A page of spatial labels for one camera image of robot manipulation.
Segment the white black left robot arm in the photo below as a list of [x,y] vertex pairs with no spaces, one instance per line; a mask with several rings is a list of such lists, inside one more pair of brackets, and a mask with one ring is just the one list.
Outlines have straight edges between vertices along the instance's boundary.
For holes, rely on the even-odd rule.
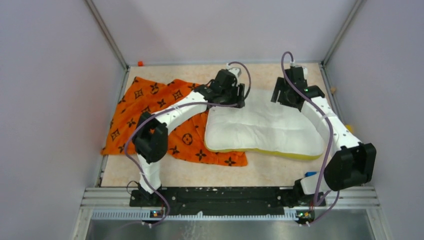
[[143,113],[131,141],[137,154],[140,170],[141,200],[149,207],[160,202],[159,161],[166,155],[169,134],[191,117],[211,107],[242,108],[245,105],[245,85],[239,83],[242,70],[228,66],[218,71],[208,84],[195,87],[189,94],[178,98],[168,108],[154,113]]

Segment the white pillow yellow edge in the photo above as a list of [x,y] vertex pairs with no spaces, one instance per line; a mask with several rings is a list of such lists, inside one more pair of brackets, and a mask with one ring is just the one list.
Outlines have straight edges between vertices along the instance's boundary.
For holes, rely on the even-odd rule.
[[245,106],[212,107],[204,144],[212,152],[260,152],[298,160],[315,160],[325,143],[298,109],[271,102],[272,91],[253,89]]

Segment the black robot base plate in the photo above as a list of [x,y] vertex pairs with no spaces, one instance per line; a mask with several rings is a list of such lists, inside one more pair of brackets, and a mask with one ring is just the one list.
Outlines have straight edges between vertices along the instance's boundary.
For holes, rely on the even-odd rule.
[[158,194],[132,190],[130,207],[170,206],[170,216],[284,215],[285,208],[309,207],[313,195],[301,187],[161,187]]

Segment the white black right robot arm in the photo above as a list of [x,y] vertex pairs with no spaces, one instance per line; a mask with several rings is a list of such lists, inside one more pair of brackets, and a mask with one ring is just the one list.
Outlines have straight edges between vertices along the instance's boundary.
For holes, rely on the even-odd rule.
[[291,66],[283,75],[277,78],[271,101],[298,109],[327,142],[323,170],[295,181],[294,202],[307,206],[314,195],[369,183],[377,155],[375,146],[363,143],[347,129],[324,92],[317,85],[308,85],[303,67]]

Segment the orange patterned pillowcase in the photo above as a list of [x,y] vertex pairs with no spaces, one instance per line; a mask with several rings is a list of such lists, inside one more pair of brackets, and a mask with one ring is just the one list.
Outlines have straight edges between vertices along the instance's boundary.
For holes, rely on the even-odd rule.
[[[101,155],[123,155],[125,144],[136,129],[141,114],[164,110],[186,97],[197,86],[196,83],[180,79],[165,84],[136,76],[115,108]],[[206,148],[204,137],[207,120],[208,113],[203,112],[173,130],[168,136],[168,155],[191,163],[247,166],[244,152],[212,152]]]

